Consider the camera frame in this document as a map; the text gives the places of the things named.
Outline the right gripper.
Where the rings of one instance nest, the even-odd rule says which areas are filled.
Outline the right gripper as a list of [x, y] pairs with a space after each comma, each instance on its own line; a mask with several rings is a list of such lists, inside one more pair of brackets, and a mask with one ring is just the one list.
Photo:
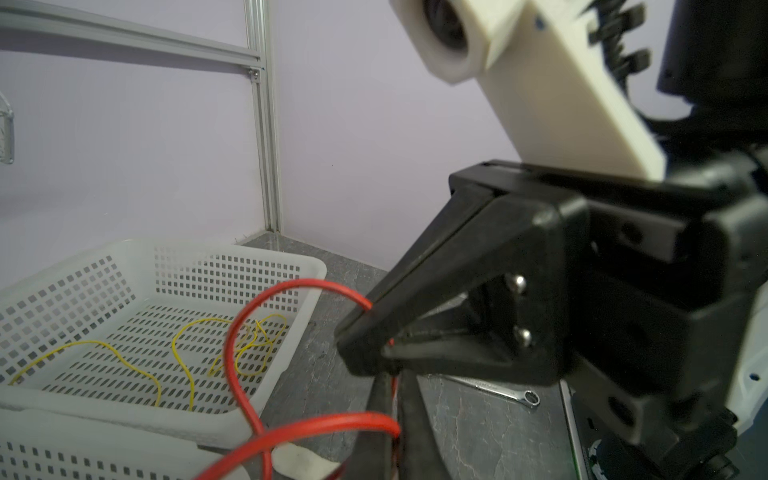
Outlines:
[[767, 280], [767, 153], [679, 152], [660, 184], [491, 161], [451, 175], [453, 193], [494, 193], [480, 222], [497, 229], [520, 205], [556, 200], [562, 259], [534, 254], [518, 228], [516, 259], [472, 291], [473, 333], [509, 336], [512, 359], [461, 370], [482, 381], [568, 380], [630, 444], [681, 436], [726, 413]]

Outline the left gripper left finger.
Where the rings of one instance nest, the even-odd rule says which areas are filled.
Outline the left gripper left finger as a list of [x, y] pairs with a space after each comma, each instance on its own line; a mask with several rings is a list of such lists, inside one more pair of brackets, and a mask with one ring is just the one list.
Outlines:
[[[392, 377], [378, 374], [369, 392], [366, 409], [391, 416]], [[393, 474], [393, 440], [389, 434], [375, 431], [358, 433], [354, 449], [345, 462], [344, 478], [360, 480], [386, 480]]]

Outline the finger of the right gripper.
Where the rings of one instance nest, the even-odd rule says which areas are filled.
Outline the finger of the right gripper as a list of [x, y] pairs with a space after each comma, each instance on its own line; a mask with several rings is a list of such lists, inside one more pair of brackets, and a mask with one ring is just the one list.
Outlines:
[[449, 300], [371, 300], [336, 329], [356, 376], [445, 374], [548, 386], [569, 368], [570, 282], [587, 243], [586, 200], [497, 194], [459, 232], [468, 263], [496, 283]]
[[449, 300], [455, 295], [496, 283], [498, 277], [482, 273], [468, 263], [467, 246], [459, 232], [497, 198], [491, 189], [476, 184], [454, 191], [451, 199], [419, 236], [395, 267], [368, 294], [370, 300]]

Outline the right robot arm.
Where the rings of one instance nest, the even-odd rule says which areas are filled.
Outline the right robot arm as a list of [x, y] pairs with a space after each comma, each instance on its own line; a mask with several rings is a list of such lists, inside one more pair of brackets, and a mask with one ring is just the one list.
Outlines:
[[647, 50], [623, 1], [396, 1], [426, 68], [475, 80], [519, 163], [451, 175], [450, 199], [336, 329], [400, 437], [345, 473], [446, 479], [418, 379], [564, 383], [600, 479], [731, 479], [767, 402], [767, 5], [678, 1], [658, 79], [688, 116], [627, 93]]

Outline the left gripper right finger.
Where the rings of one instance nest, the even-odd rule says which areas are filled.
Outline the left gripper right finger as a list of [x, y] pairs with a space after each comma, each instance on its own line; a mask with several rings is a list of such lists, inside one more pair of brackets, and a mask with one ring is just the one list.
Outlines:
[[403, 370], [399, 375], [398, 475], [400, 479], [449, 479], [434, 436], [417, 375]]

